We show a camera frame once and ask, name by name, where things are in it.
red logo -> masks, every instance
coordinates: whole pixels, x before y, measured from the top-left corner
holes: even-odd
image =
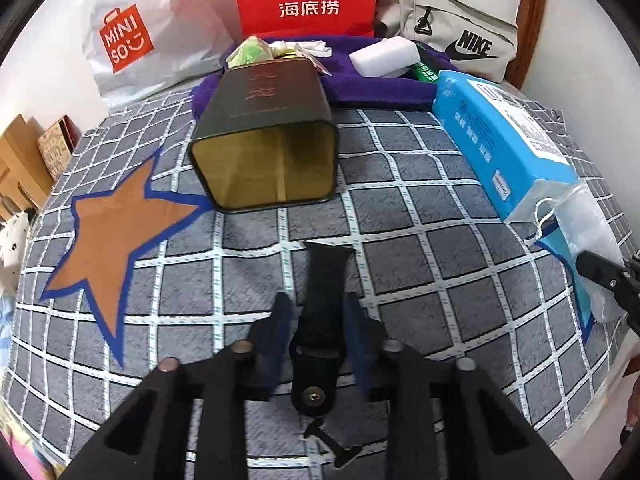
[[[149,32],[135,4],[124,12],[113,9],[107,14],[104,17],[104,27],[100,30],[100,37],[107,50],[114,74],[154,49]]]

white label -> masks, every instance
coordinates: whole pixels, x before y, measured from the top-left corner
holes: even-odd
[[[569,165],[556,144],[511,94],[489,83],[468,81],[509,121],[534,155]]]
[[[495,190],[500,195],[500,198],[504,202],[508,199],[511,194],[511,188],[507,184],[507,181],[504,179],[500,171],[495,170],[494,176],[491,177],[491,180],[494,181]]]

purple cloth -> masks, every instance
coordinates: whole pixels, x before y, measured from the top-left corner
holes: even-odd
[[[329,104],[337,107],[351,108],[386,108],[391,110],[431,110],[436,97],[437,85],[425,83],[407,75],[398,78],[363,77],[354,68],[349,54],[366,46],[381,41],[379,38],[362,36],[326,36],[300,38],[267,38],[271,43],[284,41],[323,40],[332,48],[331,57],[321,57],[319,61],[333,74],[332,77],[320,76],[324,92]],[[456,70],[447,54],[433,50],[427,46],[432,56],[448,66],[448,70]],[[209,104],[213,92],[216,91],[222,74],[209,75],[199,86],[193,89],[193,115],[200,120],[204,109]]]

brown star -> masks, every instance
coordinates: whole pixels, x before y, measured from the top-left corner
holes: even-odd
[[[43,299],[59,298],[89,289],[94,316],[118,361],[118,327],[136,258],[210,208],[203,196],[152,191],[150,177],[158,157],[156,153],[136,168],[115,190],[74,200],[76,239],[42,294]]]

blue box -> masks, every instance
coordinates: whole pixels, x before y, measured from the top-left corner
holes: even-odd
[[[578,182],[538,122],[494,83],[442,70],[433,113],[504,221],[532,221],[539,200]]]

